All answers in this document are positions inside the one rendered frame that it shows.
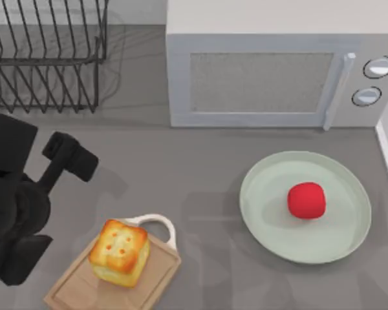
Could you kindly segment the toasted bread cube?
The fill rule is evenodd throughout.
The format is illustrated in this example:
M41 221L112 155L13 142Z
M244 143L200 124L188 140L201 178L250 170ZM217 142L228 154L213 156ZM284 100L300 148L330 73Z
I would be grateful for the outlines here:
M88 255L94 274L101 280L134 287L150 252L145 229L110 219L104 224Z

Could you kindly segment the wooden cutting board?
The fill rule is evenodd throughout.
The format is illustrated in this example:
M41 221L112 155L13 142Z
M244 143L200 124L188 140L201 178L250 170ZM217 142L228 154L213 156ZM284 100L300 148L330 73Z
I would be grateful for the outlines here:
M168 229L169 239L163 242L147 235L149 254L145 266L136 285L126 288L94 273L88 255L100 238L95 237L45 296L44 301L52 310L154 310L181 264L175 226L159 214L117 220L134 227L159 222Z

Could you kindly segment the microwave door with window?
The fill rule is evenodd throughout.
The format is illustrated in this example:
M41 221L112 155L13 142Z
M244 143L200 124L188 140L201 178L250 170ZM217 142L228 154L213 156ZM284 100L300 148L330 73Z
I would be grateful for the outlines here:
M357 44L335 35L170 34L174 127L322 127Z

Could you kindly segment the pale green plate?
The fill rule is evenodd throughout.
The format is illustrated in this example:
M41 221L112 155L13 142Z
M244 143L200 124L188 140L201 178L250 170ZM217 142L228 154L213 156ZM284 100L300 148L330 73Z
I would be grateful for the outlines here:
M306 181L319 184L326 211L303 220L287 207L289 190ZM352 254L372 222L369 196L359 179L330 157L284 151L258 161L241 183L239 208L253 237L270 252L295 263L327 264Z

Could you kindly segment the pale microwave oven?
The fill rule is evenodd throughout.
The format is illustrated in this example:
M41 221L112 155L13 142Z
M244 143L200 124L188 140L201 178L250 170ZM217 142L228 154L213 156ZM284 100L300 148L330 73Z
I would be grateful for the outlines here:
M169 0L170 34L335 35L357 44L356 59L332 127L374 127L388 104L388 75L369 79L364 65L388 56L388 0ZM352 95L378 87L381 98L359 107Z

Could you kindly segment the red apple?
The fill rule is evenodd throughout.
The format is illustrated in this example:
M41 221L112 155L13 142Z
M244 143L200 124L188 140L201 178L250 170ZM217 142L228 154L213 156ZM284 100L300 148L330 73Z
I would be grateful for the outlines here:
M287 207L292 216L304 220L320 218L326 211L325 192L317 183L303 182L293 186L287 194Z

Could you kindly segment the small microwave knob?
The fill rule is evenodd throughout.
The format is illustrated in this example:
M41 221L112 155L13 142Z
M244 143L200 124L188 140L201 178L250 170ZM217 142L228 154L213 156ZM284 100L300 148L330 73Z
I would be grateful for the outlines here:
M378 87L369 87L357 90L352 95L352 102L359 107L367 107L375 104L382 96Z

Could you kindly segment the large microwave knob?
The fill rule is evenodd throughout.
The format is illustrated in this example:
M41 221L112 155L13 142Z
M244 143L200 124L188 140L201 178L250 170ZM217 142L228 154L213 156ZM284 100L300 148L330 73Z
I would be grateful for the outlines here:
M380 79L388 75L388 56L369 60L363 67L363 74L369 79Z

